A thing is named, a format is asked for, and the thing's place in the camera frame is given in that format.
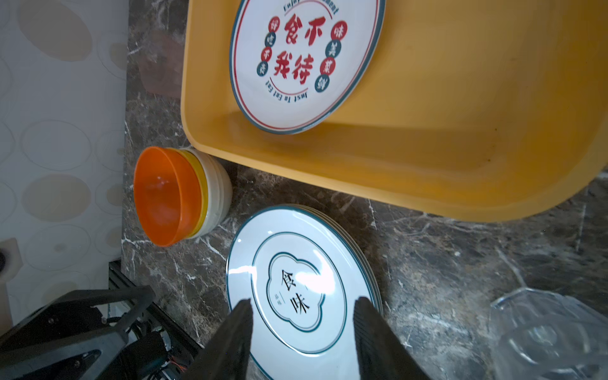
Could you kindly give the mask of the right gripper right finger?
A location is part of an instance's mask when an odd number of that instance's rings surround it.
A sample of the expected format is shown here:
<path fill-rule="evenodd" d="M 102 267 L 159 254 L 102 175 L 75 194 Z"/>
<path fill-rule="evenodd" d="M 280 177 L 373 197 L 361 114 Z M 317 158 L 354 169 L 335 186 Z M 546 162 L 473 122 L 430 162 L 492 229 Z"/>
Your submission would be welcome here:
<path fill-rule="evenodd" d="M 356 300 L 353 325 L 361 379 L 430 379 L 369 299 Z"/>

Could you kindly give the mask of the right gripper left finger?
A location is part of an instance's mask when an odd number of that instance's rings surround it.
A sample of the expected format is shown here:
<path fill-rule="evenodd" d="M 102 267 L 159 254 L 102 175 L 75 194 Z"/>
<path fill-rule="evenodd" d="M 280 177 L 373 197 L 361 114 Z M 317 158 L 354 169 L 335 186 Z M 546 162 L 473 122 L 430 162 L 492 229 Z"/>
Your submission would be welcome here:
<path fill-rule="evenodd" d="M 182 379 L 246 379 L 253 335 L 250 299 L 242 299 Z"/>

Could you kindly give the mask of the green cloud pattern plate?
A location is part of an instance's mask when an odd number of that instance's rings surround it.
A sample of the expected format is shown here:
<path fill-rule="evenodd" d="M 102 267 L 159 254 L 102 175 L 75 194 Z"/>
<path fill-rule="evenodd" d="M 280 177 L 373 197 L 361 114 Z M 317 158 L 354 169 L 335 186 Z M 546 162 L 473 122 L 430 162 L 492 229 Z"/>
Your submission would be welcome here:
<path fill-rule="evenodd" d="M 250 301 L 250 355 L 270 379 L 357 379 L 356 300 L 383 307 L 375 275 L 355 240 L 307 206 L 268 207 L 237 232 L 226 294 Z"/>

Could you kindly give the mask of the red character white plate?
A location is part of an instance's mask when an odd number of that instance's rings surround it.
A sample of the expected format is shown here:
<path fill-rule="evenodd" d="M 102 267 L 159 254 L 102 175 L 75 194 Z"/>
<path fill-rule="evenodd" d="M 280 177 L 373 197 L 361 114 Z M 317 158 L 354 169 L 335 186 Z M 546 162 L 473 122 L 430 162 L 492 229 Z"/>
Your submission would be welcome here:
<path fill-rule="evenodd" d="M 384 1 L 243 1 L 231 36 L 237 106 L 256 128 L 294 135 L 345 102 L 375 53 Z"/>

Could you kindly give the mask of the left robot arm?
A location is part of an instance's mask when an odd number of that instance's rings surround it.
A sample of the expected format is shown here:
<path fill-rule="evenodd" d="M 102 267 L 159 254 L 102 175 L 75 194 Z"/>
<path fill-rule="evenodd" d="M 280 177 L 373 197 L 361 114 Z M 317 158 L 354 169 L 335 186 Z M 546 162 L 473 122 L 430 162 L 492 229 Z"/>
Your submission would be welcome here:
<path fill-rule="evenodd" d="M 149 286 L 71 291 L 1 337 L 3 379 L 152 379 L 202 348 L 154 304 Z"/>

